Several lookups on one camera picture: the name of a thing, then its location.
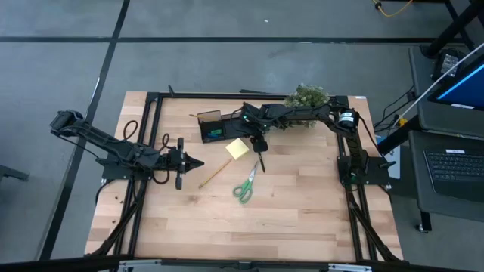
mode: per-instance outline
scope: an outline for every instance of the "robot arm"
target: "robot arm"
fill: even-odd
[[[82,115],[73,110],[59,111],[51,123],[51,133],[58,137],[79,137],[113,154],[116,159],[96,159],[102,166],[115,164],[133,172],[177,171],[176,187],[181,189],[181,174],[203,165],[183,152],[183,138],[177,147],[167,147],[168,153],[161,154],[145,144],[121,141],[93,127]]]
[[[358,134],[359,119],[356,111],[342,106],[336,101],[330,101],[319,107],[286,107],[283,104],[264,104],[260,109],[244,103],[239,115],[239,122],[243,122],[252,131],[257,131],[251,135],[255,138],[253,141],[255,147],[267,146],[260,142],[263,141],[262,135],[270,127],[285,129],[291,121],[318,120],[323,122],[332,132],[346,139],[350,157],[348,174],[351,176],[366,175],[368,170],[368,153],[362,148]]]

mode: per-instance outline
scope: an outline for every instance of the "white label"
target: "white label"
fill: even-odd
[[[445,150],[447,153],[455,153],[455,154],[465,154],[466,152],[463,150]]]
[[[350,122],[353,122],[353,117],[341,117],[340,118],[340,121],[350,121]]]
[[[453,106],[453,107],[460,107],[462,109],[469,109],[469,110],[472,110],[474,108],[472,106],[466,106],[466,105],[460,105],[460,104],[452,104],[451,106]]]

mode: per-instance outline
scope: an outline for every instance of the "wooden tabletop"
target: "wooden tabletop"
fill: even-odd
[[[116,129],[121,138],[129,120],[141,121],[144,91],[128,91]],[[246,100],[259,107],[273,100]],[[175,189],[172,175],[168,184],[150,182],[144,202],[135,256],[266,261],[354,261],[352,236],[344,189],[338,181],[336,135],[323,123],[314,128],[270,131],[269,151],[262,154],[266,173],[259,167],[252,199],[241,205],[232,189],[247,179],[256,153],[250,151],[230,162],[202,189],[198,185],[230,158],[225,146],[232,140],[202,144],[197,119],[189,114],[210,110],[231,113],[242,100],[163,99],[156,148],[161,137],[170,135],[170,144],[185,139],[185,151],[205,165],[183,177],[183,190]],[[349,97],[350,107],[371,125],[365,97]],[[150,124],[148,120],[147,138]],[[377,151],[363,125],[361,143],[371,156]],[[243,139],[248,147],[248,139]],[[163,180],[165,173],[158,172]],[[126,191],[126,181],[114,181],[103,189],[85,248],[92,252],[116,226]],[[371,222],[398,257],[399,238],[388,196],[376,186],[366,186]],[[360,227],[364,257],[368,258],[365,233]],[[125,235],[123,252],[129,241]]]

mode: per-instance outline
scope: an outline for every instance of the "green scissors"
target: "green scissors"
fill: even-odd
[[[250,172],[250,176],[245,182],[234,188],[232,193],[235,197],[239,198],[240,204],[245,204],[249,201],[250,197],[252,196],[252,182],[254,181],[254,176],[256,175],[257,165],[259,162],[256,162],[254,168]]]

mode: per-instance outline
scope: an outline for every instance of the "sticky note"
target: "sticky note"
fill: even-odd
[[[235,139],[235,141],[231,142],[225,147],[225,149],[234,157],[234,159],[238,159],[245,153],[249,152],[249,147],[247,147],[240,138]]]

